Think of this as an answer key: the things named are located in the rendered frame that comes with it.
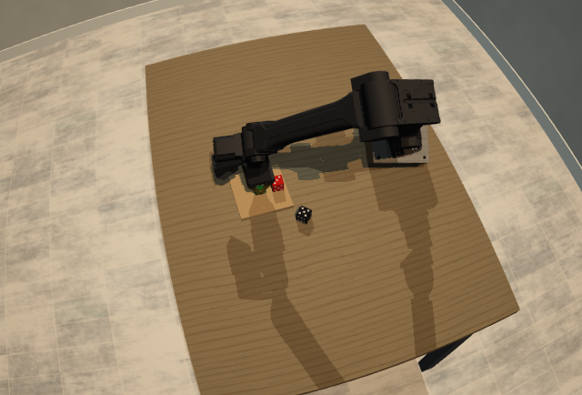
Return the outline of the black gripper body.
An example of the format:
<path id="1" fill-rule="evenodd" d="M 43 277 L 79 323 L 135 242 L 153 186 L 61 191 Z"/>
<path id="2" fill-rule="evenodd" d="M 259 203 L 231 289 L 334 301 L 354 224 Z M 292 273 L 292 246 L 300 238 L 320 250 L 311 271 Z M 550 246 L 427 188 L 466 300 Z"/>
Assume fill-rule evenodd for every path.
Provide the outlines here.
<path id="1" fill-rule="evenodd" d="M 256 187 L 256 185 L 265 184 L 266 182 L 267 184 L 275 182 L 274 172 L 268 156 L 266 156 L 266 162 L 259 163 L 259 172 L 259 177 L 252 177 L 246 180 L 246 183 L 248 182 L 247 185 L 249 187 Z"/>

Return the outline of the red die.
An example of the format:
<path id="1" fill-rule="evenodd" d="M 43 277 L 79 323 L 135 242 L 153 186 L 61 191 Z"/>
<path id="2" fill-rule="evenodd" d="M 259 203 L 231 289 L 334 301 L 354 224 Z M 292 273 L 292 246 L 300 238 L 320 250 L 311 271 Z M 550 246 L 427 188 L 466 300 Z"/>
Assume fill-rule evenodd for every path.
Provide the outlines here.
<path id="1" fill-rule="evenodd" d="M 279 190 L 284 190 L 284 181 L 282 179 L 282 176 L 275 176 L 275 182 L 271 185 L 273 192 L 275 191 L 279 191 Z"/>

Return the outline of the black die with white pips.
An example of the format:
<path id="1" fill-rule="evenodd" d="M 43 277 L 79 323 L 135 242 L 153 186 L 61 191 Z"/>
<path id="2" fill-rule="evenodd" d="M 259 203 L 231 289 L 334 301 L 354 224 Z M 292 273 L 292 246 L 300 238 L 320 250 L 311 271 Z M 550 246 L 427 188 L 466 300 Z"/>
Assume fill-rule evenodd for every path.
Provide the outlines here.
<path id="1" fill-rule="evenodd" d="M 296 213 L 296 220 L 300 221 L 304 224 L 307 224 L 307 222 L 309 221 L 311 216 L 312 216 L 312 209 L 305 208 L 305 207 L 301 206 L 300 209 Z"/>

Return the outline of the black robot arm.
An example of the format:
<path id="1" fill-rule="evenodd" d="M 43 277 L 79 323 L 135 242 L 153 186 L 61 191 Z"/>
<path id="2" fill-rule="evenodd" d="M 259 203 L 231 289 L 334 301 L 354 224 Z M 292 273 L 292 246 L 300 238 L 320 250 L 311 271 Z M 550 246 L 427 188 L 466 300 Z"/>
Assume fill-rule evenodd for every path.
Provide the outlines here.
<path id="1" fill-rule="evenodd" d="M 387 71 L 375 71 L 350 80 L 353 92 L 336 102 L 276 121 L 247 123 L 241 133 L 213 137 L 216 177 L 225 180 L 243 165 L 246 179 L 259 177 L 259 163 L 266 162 L 266 156 L 350 128 L 358 128 L 360 142 L 386 139 L 392 157 L 402 157 L 422 149 L 419 128 L 441 123 L 433 79 L 389 79 Z"/>

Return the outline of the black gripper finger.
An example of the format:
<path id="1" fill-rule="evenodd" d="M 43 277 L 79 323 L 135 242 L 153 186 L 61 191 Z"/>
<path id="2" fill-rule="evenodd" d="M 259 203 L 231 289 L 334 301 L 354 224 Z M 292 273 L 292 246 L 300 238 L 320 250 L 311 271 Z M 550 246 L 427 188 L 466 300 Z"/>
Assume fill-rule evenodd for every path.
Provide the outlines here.
<path id="1" fill-rule="evenodd" d="M 266 182 L 265 184 L 260 184 L 260 185 L 257 185 L 257 186 L 261 186 L 261 185 L 263 185 L 263 187 L 262 187 L 262 189 L 261 189 L 261 190 L 259 190 L 257 187 L 249 187 L 249 186 L 247 186 L 247 187 L 248 187 L 248 188 L 250 188 L 250 189 L 252 189 L 252 190 L 254 190 L 254 191 L 255 191 L 255 192 L 258 194 L 258 195 L 261 195 L 261 194 L 264 194 L 264 192 L 266 191 L 266 189 L 267 189 L 269 186 L 271 186 L 272 184 L 273 184 L 273 183 L 267 184 L 267 182 Z"/>

